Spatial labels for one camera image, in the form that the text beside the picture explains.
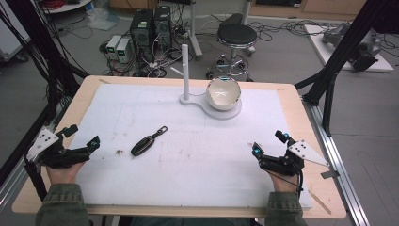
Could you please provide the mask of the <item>person's left hand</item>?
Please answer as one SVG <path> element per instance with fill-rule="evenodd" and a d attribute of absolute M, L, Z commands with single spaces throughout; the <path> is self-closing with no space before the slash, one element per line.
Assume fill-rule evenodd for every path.
<path fill-rule="evenodd" d="M 52 185 L 74 184 L 79 170 L 84 166 L 83 163 L 72 165 L 66 169 L 53 169 L 47 167 L 47 174 Z"/>

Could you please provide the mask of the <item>person's right hand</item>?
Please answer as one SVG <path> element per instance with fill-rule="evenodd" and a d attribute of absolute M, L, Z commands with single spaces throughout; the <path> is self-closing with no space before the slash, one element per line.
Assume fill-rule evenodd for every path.
<path fill-rule="evenodd" d="M 296 176 L 286 176 L 273 171 L 269 171 L 268 174 L 276 192 L 296 193 L 298 181 Z"/>

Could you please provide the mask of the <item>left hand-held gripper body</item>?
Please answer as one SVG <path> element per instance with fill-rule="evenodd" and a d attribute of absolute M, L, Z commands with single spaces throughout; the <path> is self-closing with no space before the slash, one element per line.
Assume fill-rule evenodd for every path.
<path fill-rule="evenodd" d="M 88 153 L 87 146 L 66 149 L 63 146 L 64 138 L 61 130 L 54 134 L 46 127 L 42 127 L 25 159 L 29 163 L 37 163 L 53 169 L 66 169 L 89 160 L 91 153 Z"/>

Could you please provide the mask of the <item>black round stool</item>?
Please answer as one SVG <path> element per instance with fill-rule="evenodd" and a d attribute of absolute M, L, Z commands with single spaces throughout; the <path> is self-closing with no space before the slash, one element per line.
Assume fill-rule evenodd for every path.
<path fill-rule="evenodd" d="M 250 26 L 242 24 L 238 16 L 239 14 L 233 14 L 219 25 L 216 33 L 217 41 L 229 47 L 231 53 L 228 56 L 222 54 L 215 59 L 214 64 L 206 73 L 207 79 L 213 79 L 215 70 L 218 70 L 227 76 L 245 74 L 246 81 L 252 82 L 248 61 L 244 56 L 240 56 L 238 51 L 252 47 L 257 40 L 257 33 Z"/>

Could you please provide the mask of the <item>black car key fob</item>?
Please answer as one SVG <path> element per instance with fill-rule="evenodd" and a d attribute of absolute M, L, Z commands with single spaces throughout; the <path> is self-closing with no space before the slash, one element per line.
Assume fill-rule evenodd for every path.
<path fill-rule="evenodd" d="M 138 141 L 138 143 L 132 148 L 131 155 L 133 157 L 138 157 L 145 153 L 154 143 L 155 139 L 163 135 L 167 131 L 166 126 L 159 128 L 153 135 L 146 136 Z"/>

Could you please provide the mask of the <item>large black computer tower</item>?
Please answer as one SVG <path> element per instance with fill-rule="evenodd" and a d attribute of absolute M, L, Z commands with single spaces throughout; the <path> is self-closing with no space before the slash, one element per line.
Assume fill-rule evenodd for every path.
<path fill-rule="evenodd" d="M 146 8 L 138 9 L 130 25 L 130 33 L 137 59 L 141 62 L 153 62 L 153 26 L 153 11 Z"/>

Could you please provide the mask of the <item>white table mat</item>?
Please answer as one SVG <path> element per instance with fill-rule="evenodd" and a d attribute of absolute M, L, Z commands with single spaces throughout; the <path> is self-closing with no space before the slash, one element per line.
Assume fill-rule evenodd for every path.
<path fill-rule="evenodd" d="M 282 156 L 275 133 L 289 126 L 278 93 L 243 89 L 238 116 L 219 121 L 199 107 L 182 105 L 180 87 L 104 84 L 82 119 L 71 146 L 98 136 L 100 147 L 80 170 L 77 182 L 88 204 L 264 207 L 273 189 L 252 155 Z M 159 128 L 142 155 L 139 140 Z"/>

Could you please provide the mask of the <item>round white table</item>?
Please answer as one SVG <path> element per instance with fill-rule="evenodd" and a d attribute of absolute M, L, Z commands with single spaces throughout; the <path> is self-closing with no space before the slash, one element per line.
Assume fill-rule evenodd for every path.
<path fill-rule="evenodd" d="M 55 13 L 61 13 L 61 12 L 67 12 L 79 8 L 88 8 L 91 9 L 93 8 L 93 1 L 92 0 L 79 0 L 78 4 L 64 4 L 63 6 L 59 8 L 43 8 L 43 11 L 46 14 L 55 14 Z"/>

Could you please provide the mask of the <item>aluminium rail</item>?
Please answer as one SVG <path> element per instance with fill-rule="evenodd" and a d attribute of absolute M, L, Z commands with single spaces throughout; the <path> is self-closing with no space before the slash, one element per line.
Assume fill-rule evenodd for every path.
<path fill-rule="evenodd" d="M 349 174 L 345 168 L 339 150 L 332 136 L 327 134 L 322 125 L 323 113 L 319 106 L 303 102 L 305 110 L 311 121 L 313 131 L 318 138 L 322 153 L 330 163 L 330 171 L 334 173 L 334 180 L 343 201 L 345 212 L 349 215 L 355 226 L 371 226 L 352 185 Z"/>

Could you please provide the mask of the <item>white floor board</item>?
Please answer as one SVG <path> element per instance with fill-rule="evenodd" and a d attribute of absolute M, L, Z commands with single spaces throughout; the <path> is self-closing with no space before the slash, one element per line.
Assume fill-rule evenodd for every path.
<path fill-rule="evenodd" d="M 311 43 L 322 63 L 326 65 L 335 50 L 332 44 L 322 42 L 326 29 L 318 25 L 306 25 L 305 30 L 309 33 Z M 377 59 L 377 62 L 371 65 L 367 69 L 367 72 L 390 73 L 393 71 L 393 67 L 380 54 L 377 54 L 375 58 Z"/>

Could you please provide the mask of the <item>white ceramic bowl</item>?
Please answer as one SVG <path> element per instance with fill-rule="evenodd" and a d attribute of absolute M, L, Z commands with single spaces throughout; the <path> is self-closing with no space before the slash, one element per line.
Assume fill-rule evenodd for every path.
<path fill-rule="evenodd" d="M 229 76 L 212 79 L 206 88 L 207 103 L 217 110 L 233 109 L 241 97 L 239 84 Z"/>

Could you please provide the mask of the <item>grey and black robot device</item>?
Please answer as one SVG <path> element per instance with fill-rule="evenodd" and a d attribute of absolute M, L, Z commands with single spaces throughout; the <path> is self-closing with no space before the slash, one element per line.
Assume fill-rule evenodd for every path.
<path fill-rule="evenodd" d="M 349 27 L 350 23 L 341 23 L 338 27 L 325 31 L 322 43 L 331 43 L 336 48 Z M 381 49 L 381 38 L 369 31 L 350 55 L 348 62 L 355 71 L 364 72 L 378 61 L 376 56 Z"/>

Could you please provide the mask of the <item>small black computer tower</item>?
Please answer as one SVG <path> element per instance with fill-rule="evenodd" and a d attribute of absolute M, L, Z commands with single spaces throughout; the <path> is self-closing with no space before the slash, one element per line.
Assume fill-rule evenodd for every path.
<path fill-rule="evenodd" d="M 158 47 L 167 50 L 171 47 L 171 9 L 170 6 L 158 6 L 154 11 L 154 25 Z"/>

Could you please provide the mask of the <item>white power supply unit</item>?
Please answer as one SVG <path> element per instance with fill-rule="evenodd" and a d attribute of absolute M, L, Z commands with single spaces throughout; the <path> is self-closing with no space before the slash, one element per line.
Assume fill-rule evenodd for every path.
<path fill-rule="evenodd" d="M 130 40 L 122 38 L 117 47 L 117 55 L 120 63 L 128 63 L 132 57 L 132 49 L 130 46 Z"/>
<path fill-rule="evenodd" d="M 121 35 L 114 35 L 111 38 L 111 40 L 108 42 L 108 44 L 105 46 L 106 51 L 107 51 L 107 56 L 112 60 L 118 59 L 116 49 L 119 45 L 120 39 L 121 39 Z"/>

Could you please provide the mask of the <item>thin wooden stick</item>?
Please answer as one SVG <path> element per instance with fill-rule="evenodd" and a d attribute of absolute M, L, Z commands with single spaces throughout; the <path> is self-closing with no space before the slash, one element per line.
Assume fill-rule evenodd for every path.
<path fill-rule="evenodd" d="M 331 210 L 322 202 L 322 200 L 314 194 L 311 190 L 308 189 L 309 194 L 311 197 L 329 214 L 331 215 Z"/>

